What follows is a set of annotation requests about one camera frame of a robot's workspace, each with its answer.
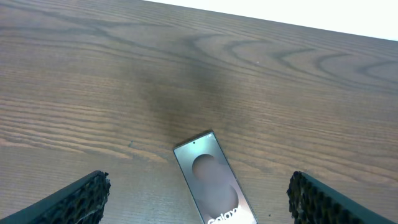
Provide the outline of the Samsung Galaxy smartphone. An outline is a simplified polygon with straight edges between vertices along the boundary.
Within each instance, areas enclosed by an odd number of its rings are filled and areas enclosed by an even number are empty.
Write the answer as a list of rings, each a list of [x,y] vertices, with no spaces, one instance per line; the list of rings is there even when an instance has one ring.
[[[174,155],[204,224],[258,224],[213,131],[178,144]]]

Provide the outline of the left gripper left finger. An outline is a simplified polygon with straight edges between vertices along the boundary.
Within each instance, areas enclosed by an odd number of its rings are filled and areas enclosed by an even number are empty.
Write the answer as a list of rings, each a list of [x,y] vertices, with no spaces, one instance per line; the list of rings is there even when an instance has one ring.
[[[110,187],[108,173],[96,170],[1,219],[1,224],[99,224]]]

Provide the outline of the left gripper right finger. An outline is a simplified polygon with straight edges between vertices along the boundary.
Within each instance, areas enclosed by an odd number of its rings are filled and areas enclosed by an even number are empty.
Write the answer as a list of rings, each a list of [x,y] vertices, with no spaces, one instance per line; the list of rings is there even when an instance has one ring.
[[[298,224],[395,224],[304,172],[293,173],[287,196]]]

